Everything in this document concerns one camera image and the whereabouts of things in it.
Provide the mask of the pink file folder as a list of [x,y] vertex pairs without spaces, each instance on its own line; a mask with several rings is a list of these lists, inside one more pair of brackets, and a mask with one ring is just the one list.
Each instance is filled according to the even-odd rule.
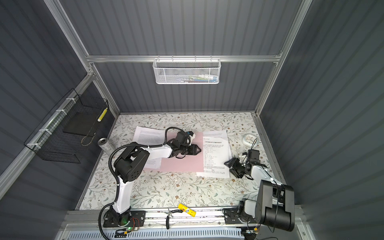
[[182,159],[176,157],[162,158],[162,163],[159,172],[202,172],[204,170],[203,153],[196,156],[186,155]]

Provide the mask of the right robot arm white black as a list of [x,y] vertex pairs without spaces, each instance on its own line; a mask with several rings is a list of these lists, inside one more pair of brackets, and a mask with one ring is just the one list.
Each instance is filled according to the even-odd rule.
[[243,162],[232,158],[224,163],[234,177],[243,177],[259,183],[256,200],[242,199],[236,208],[223,209],[225,223],[235,225],[251,223],[265,225],[270,230],[291,232],[295,228],[295,192],[272,177],[267,166],[261,163],[258,150],[243,153]]

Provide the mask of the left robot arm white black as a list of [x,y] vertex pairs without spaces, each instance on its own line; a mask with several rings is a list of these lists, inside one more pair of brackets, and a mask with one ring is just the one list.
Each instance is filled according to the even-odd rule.
[[[169,130],[178,130],[176,137],[168,140]],[[108,167],[116,180],[117,191],[112,203],[105,205],[99,213],[98,224],[102,228],[135,228],[144,222],[131,213],[130,198],[134,181],[141,175],[149,160],[162,158],[182,159],[196,156],[202,149],[193,144],[195,134],[179,128],[169,127],[164,133],[164,142],[157,145],[144,145],[132,142],[116,148],[109,156]]]

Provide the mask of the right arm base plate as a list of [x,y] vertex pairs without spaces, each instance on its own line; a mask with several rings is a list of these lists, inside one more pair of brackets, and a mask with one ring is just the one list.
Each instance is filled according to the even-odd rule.
[[239,207],[236,208],[224,208],[222,209],[224,215],[224,220],[227,225],[236,225],[236,224],[262,224],[260,220],[256,219],[256,209],[245,209],[240,210]]

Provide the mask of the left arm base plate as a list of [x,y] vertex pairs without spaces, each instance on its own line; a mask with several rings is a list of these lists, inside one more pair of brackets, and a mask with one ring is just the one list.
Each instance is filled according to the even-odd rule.
[[104,228],[138,228],[143,227],[146,219],[146,211],[127,211],[118,214],[110,209],[103,216],[102,226]]

